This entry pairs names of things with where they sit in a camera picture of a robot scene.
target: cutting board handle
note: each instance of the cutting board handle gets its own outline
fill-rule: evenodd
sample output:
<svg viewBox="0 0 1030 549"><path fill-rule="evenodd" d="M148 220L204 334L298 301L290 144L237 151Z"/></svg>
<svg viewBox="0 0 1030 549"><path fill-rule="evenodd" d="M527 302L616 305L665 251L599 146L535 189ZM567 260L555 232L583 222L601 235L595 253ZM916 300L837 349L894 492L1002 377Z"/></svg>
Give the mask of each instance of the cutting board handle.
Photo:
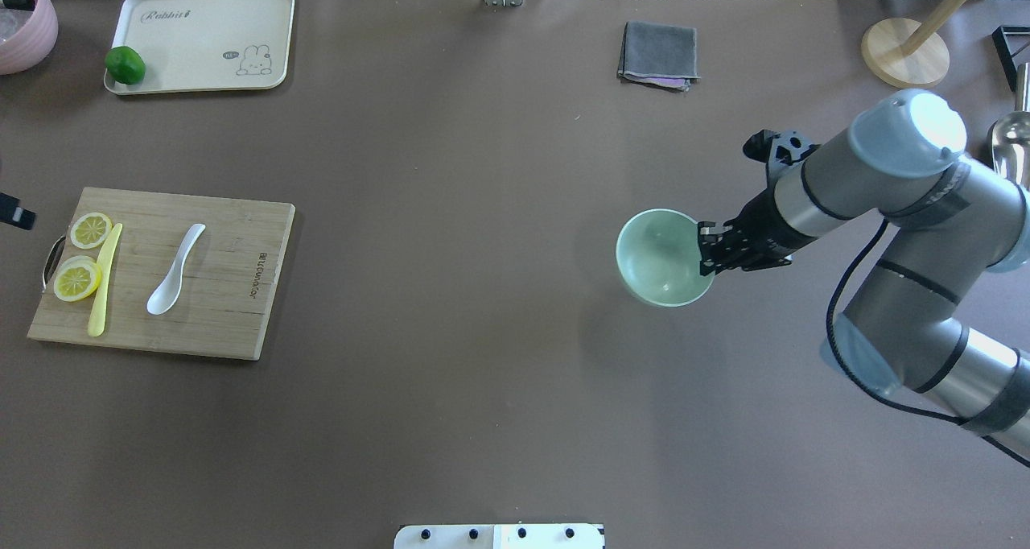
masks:
<svg viewBox="0 0 1030 549"><path fill-rule="evenodd" d="M64 243L67 240L67 236L61 236L58 241L54 242L50 247L50 252L46 256L46 264L43 266L43 291L46 293L46 284L54 277L54 272L58 271L58 256L61 256L61 252L64 251Z"/></svg>

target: gray folded towel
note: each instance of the gray folded towel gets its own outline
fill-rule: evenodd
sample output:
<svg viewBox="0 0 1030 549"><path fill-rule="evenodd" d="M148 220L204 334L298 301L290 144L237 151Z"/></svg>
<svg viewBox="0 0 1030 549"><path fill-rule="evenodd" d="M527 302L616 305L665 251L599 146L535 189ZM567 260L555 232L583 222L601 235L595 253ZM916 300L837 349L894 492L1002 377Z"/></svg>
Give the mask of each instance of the gray folded towel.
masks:
<svg viewBox="0 0 1030 549"><path fill-rule="evenodd" d="M690 80L699 78L696 29L626 22L619 75L673 91L690 90Z"/></svg>

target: cable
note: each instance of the cable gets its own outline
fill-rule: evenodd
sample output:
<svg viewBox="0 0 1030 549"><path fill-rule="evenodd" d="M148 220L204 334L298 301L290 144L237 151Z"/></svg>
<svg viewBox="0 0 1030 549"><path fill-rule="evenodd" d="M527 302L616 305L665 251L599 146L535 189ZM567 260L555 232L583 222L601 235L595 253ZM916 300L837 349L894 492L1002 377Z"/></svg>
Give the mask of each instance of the cable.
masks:
<svg viewBox="0 0 1030 549"><path fill-rule="evenodd" d="M888 226L887 219L883 219L883 221L880 222L880 229L878 229L877 233L873 234L872 238L869 240L869 243L865 244L865 247L862 248L862 251L858 252L858 255L855 256L850 266L848 266L848 269L844 271L844 274L843 276L840 276L840 280L837 283L836 288L833 290L833 295L830 297L829 306L826 308L826 339L830 344L830 351L833 352L833 358L836 361L837 366L840 367L840 370L844 371L845 376L847 376L848 379L851 380L852 383L854 383L856 386L860 387L861 390L864 391L868 397L879 402L880 404L883 404L888 407L893 407L894 410L907 412L909 414L916 414L917 416L926 416L928 418L935 418L937 420L951 422L952 424L962 424L966 419L957 416L951 416L950 414L942 414L939 412L924 410L921 409L920 407L905 406L881 397L876 391L872 391L872 388L866 386L863 383L863 381L859 380L858 377L855 376L855 373L852 372L852 370L848 367L847 363L844 362L843 355L840 355L840 348L837 346L836 334L834 333L834 328L833 328L834 325L833 316L836 313L837 303L840 300L840 296L844 295L844 289L848 284L848 281L851 280L851 276L855 273L855 270L858 269L858 266L862 262L864 262L866 256L869 255L869 252L872 252L872 248L874 248L876 245L880 243L881 238L884 237L884 234L887 231L887 226ZM1015 450L1011 450L1007 446L999 443L992 437L983 437L983 440L986 440L986 442L989 443L991 446L1007 454L1010 458L1012 458L1020 465L1023 465L1024 467L1030 469L1030 459L1024 458Z"/></svg>
<svg viewBox="0 0 1030 549"><path fill-rule="evenodd" d="M984 437L984 440L987 441L987 444L1007 454L1008 457L1011 458L1012 460L1019 462L1020 465L1026 467L1027 469L1030 469L1030 458L1024 458L1023 456L1020 456L1019 453L1017 453L1015 450L999 443L997 440L994 440L993 437Z"/></svg>

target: light green bowl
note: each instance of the light green bowl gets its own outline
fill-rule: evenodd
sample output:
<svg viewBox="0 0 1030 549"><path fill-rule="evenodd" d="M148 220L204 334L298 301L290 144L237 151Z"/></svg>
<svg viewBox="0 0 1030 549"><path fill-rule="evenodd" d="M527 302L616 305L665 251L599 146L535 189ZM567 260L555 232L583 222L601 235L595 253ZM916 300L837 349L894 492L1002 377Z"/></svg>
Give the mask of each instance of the light green bowl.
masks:
<svg viewBox="0 0 1030 549"><path fill-rule="evenodd" d="M651 208L626 221L615 262L626 288L660 308L686 306L708 291L714 274L700 274L697 221L670 208Z"/></svg>

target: brown table surface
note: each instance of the brown table surface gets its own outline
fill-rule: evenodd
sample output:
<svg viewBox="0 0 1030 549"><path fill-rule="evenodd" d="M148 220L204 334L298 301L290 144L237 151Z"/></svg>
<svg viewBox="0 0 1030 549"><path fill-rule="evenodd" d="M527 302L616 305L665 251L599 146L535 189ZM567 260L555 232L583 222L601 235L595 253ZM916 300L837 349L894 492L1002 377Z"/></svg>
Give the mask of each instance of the brown table surface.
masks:
<svg viewBox="0 0 1030 549"><path fill-rule="evenodd" d="M368 547L405 524L596 522L609 547L1026 547L1030 473L820 362L863 216L698 304L620 287L625 218L728 219L762 128L825 141L892 90L859 40L912 0L297 0L272 91L118 98L122 0L55 0L0 79L0 546ZM615 76L629 19L698 29L688 94ZM981 148L1008 112L970 2L937 92ZM297 205L258 363L30 341L82 186ZM968 324L1030 346L1030 271ZM905 402L919 402L901 396Z"/></svg>

